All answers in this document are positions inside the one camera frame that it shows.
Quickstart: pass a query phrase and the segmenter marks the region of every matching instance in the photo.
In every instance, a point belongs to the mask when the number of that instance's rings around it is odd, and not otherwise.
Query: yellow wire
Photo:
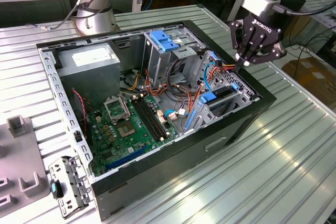
[[[137,74],[137,76],[135,78],[135,81],[134,81],[134,85],[131,88],[129,88],[128,90],[131,91],[131,90],[133,90],[133,89],[135,89],[137,87],[137,85],[138,85],[138,78],[139,78],[139,75]]]

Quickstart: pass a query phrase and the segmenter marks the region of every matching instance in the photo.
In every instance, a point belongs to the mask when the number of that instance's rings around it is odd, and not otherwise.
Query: slotted aluminum surface
[[[185,19],[234,55],[227,27],[206,9],[188,6],[117,15],[122,29]],[[0,123],[17,114],[31,117],[46,169],[73,151],[35,43],[76,36],[69,22],[51,32],[0,29]],[[248,70],[277,97],[275,104],[239,141],[105,223],[323,223],[328,218],[336,207],[335,115],[273,65]],[[22,222],[63,219],[49,195],[0,220]],[[99,222],[94,203],[66,222]]]
[[[313,10],[317,10],[331,4],[334,1],[335,0],[306,0],[302,11],[310,12]],[[325,25],[327,28],[335,27],[336,18],[331,15],[331,10],[332,9],[321,14],[313,15],[311,17],[321,24]]]

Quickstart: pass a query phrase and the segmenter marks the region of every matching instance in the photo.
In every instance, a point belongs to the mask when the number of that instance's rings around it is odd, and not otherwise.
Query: expansion card bracket
[[[61,157],[49,166],[51,192],[64,219],[83,210],[93,200],[92,189],[78,156]]]

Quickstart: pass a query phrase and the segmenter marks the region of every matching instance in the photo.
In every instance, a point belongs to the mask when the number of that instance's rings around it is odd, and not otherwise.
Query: blue cable
[[[208,83],[208,81],[207,81],[207,78],[206,78],[206,71],[208,70],[208,67],[209,67],[210,65],[215,65],[215,63],[214,63],[214,62],[210,62],[210,63],[208,63],[208,65],[206,65],[206,67],[205,67],[205,69],[204,69],[204,84],[205,84],[206,87],[209,89],[209,91],[211,91],[211,88],[210,88],[210,85],[209,85],[209,83]]]
[[[175,111],[174,111],[174,110],[168,110],[168,111],[164,114],[164,116],[167,117],[169,114],[171,114],[171,113],[173,113],[173,112],[175,112]]]
[[[148,10],[148,8],[151,6],[152,2],[153,2],[153,0],[151,0],[151,1],[149,2],[149,5],[147,6],[147,8],[146,8],[145,10]]]

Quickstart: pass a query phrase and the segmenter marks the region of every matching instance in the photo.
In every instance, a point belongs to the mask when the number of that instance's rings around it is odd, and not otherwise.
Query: cardboard box
[[[297,60],[292,60],[282,68],[292,78],[296,63]],[[336,74],[318,59],[314,57],[301,59],[295,80],[330,109],[336,108]]]

